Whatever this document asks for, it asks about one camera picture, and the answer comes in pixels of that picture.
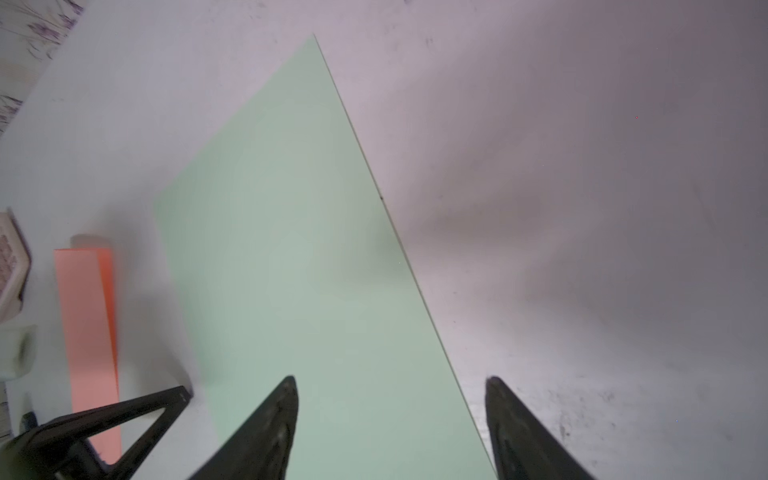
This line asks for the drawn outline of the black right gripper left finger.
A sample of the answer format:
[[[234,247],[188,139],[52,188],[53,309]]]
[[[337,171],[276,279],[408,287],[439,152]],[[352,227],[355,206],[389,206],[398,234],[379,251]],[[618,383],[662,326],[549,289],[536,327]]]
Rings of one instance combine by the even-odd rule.
[[[296,380],[287,376],[192,477],[285,479],[298,411]]]

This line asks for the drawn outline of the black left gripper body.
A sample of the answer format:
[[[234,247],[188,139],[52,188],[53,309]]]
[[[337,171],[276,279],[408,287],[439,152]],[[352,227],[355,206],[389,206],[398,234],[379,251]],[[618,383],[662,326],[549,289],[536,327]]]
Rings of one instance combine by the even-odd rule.
[[[1,446],[2,479],[105,479],[108,465],[87,439],[41,446],[24,434]]]

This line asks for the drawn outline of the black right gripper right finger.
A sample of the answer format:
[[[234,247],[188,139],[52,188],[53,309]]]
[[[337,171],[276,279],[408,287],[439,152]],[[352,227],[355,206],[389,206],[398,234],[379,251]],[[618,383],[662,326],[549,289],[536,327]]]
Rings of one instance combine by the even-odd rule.
[[[593,479],[499,377],[486,379],[485,409],[500,479]]]

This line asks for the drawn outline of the green paper sheet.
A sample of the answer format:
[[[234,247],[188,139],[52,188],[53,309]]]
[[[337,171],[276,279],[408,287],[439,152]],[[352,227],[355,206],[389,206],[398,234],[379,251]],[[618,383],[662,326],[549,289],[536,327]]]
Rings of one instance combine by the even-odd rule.
[[[315,39],[153,209],[221,439],[291,376],[291,479],[494,477]]]

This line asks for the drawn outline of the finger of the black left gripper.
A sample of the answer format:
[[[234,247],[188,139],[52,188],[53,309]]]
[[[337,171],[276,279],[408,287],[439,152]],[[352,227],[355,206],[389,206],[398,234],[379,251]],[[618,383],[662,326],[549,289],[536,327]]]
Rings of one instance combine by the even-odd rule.
[[[26,434],[31,434],[41,446],[63,442],[65,439],[87,439],[96,451],[93,444],[96,435],[107,433],[147,414],[159,412],[160,416],[154,423],[115,460],[104,460],[96,452],[108,465],[105,479],[130,479],[186,409],[191,398],[192,395],[185,387],[177,386],[132,400],[59,417],[35,427]]]

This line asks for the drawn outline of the pink paper sheet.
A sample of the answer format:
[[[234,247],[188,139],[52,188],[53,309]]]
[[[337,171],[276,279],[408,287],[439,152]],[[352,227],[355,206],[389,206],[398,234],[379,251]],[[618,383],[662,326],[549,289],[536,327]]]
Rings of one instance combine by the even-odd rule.
[[[54,251],[72,410],[119,400],[114,255],[105,237],[77,234]]]

